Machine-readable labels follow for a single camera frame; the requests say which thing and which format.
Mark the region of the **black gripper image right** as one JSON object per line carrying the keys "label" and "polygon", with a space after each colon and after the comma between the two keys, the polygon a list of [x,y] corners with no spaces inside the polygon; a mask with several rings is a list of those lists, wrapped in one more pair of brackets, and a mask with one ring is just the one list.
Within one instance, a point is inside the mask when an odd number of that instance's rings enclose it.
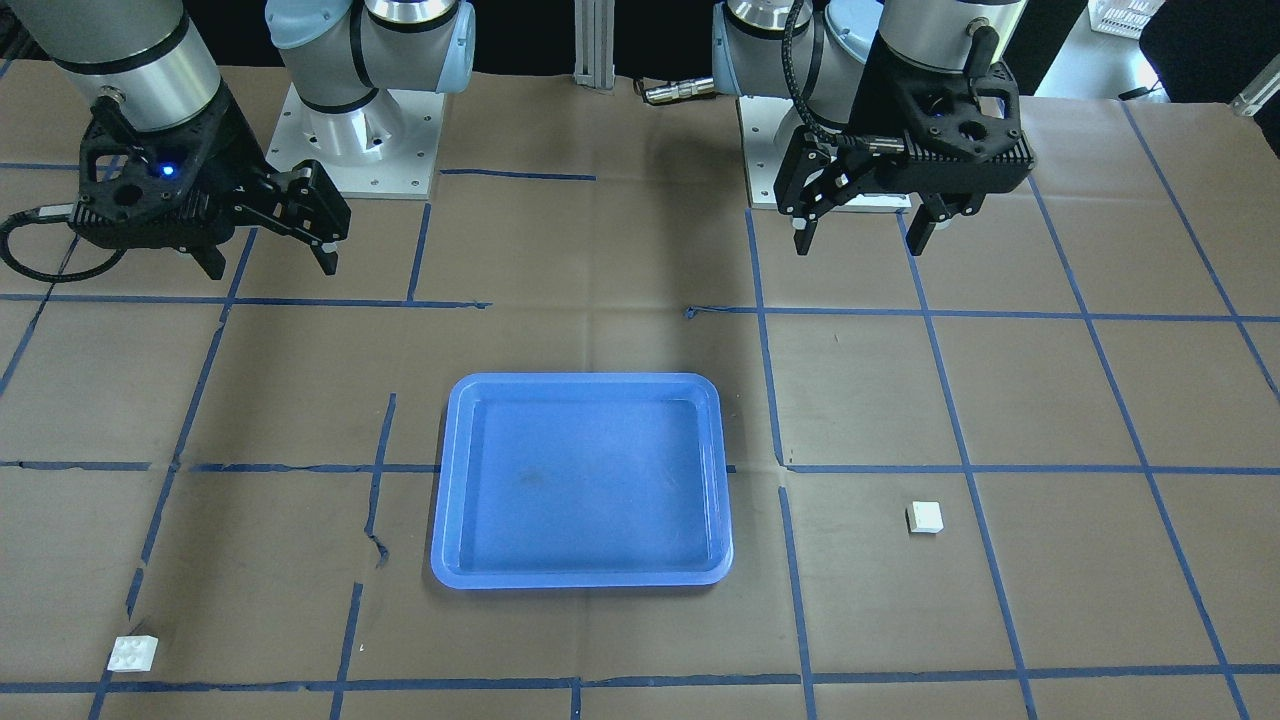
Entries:
{"label": "black gripper image right", "polygon": [[[1030,174],[1036,155],[1021,128],[1012,72],[996,60],[993,40],[966,45],[957,72],[937,72],[877,40],[860,81],[861,135],[838,135],[828,147],[808,128],[795,128],[774,200],[791,218],[797,255],[809,254],[824,214],[869,193],[876,178],[890,192],[919,193],[906,247],[922,255],[938,228],[956,215],[975,215],[986,193],[1011,192]],[[904,151],[878,169],[869,136],[897,138]]]}

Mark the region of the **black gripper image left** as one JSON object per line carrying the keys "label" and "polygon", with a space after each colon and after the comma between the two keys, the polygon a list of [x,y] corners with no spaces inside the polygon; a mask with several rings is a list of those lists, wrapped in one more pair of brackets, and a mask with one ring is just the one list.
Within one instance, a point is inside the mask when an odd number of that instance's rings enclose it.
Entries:
{"label": "black gripper image left", "polygon": [[298,240],[325,275],[337,273],[352,211],[320,161],[275,173],[225,85],[168,129],[134,128],[123,97],[104,87],[90,105],[70,220],[78,234],[113,251],[174,249],[221,281],[220,245],[238,225],[259,225]]}

